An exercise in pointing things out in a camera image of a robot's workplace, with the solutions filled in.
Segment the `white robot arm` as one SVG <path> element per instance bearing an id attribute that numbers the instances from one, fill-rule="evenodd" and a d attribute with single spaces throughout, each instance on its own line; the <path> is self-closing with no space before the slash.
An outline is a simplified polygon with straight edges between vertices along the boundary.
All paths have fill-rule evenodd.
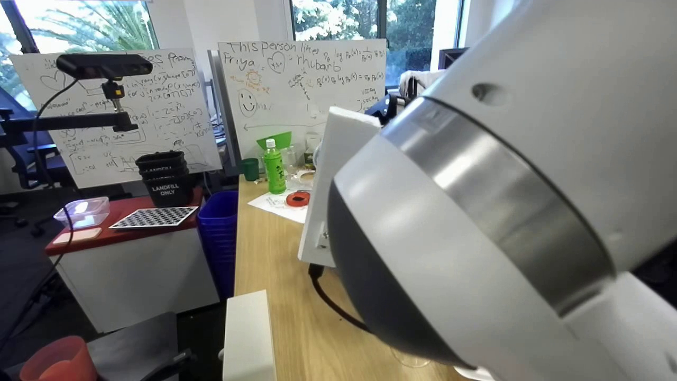
<path id="1" fill-rule="evenodd" d="M 333 177 L 369 330 L 498 381 L 677 381 L 677 0 L 518 0 Z"/>

